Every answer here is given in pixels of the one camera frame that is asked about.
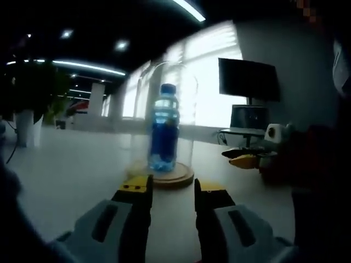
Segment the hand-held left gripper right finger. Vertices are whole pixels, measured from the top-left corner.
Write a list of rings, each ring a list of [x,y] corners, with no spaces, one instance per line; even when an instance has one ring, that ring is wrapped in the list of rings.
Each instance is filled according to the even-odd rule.
[[[299,249],[269,223],[237,205],[221,185],[195,179],[196,229],[202,262],[294,262]]]

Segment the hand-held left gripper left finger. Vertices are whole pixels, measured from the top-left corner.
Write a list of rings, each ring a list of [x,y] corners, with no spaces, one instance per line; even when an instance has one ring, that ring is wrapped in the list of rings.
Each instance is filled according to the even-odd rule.
[[[152,175],[128,179],[56,240],[76,262],[144,262],[152,195]]]

